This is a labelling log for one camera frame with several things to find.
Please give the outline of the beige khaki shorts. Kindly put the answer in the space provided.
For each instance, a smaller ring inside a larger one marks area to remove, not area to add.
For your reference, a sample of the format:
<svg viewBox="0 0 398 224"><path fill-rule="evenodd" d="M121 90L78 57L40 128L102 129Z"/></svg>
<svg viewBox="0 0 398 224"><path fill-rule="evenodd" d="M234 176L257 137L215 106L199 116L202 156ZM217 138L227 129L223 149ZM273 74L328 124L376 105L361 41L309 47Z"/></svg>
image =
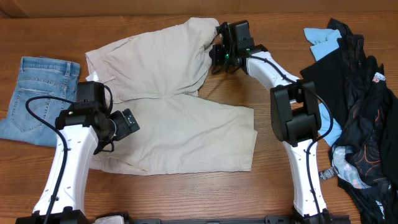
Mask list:
<svg viewBox="0 0 398 224"><path fill-rule="evenodd" d="M93 156L92 169L133 175L251 170L253 109L198 96L217 26L214 18L193 17L86 53L90 75L111 90L113 108L130 109L140 127L113 152Z"/></svg>

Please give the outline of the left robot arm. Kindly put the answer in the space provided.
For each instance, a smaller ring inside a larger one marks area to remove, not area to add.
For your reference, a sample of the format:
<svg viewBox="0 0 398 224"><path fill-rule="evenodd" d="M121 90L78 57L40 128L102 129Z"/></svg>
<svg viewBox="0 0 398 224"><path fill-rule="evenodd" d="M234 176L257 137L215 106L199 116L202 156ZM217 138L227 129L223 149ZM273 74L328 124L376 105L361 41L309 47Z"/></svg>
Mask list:
<svg viewBox="0 0 398 224"><path fill-rule="evenodd" d="M55 156L32 215L17 223L89 222L84 195L91 158L140 128L131 110L113 111L112 100L105 97L110 91L100 82L79 83L76 101L60 112L55 124L41 121L57 135Z"/></svg>

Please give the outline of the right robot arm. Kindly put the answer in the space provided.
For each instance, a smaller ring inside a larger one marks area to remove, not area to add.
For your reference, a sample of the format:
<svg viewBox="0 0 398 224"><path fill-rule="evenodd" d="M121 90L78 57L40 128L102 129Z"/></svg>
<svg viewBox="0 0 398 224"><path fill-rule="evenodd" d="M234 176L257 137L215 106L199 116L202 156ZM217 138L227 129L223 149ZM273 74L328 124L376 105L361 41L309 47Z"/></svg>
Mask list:
<svg viewBox="0 0 398 224"><path fill-rule="evenodd" d="M322 126L318 104L322 99L315 85L291 75L263 45L256 45L248 21L224 22L216 33L221 42L210 51L214 73L234 67L270 93L272 130L287 151L294 183L291 223L331 223L318 178L317 142Z"/></svg>

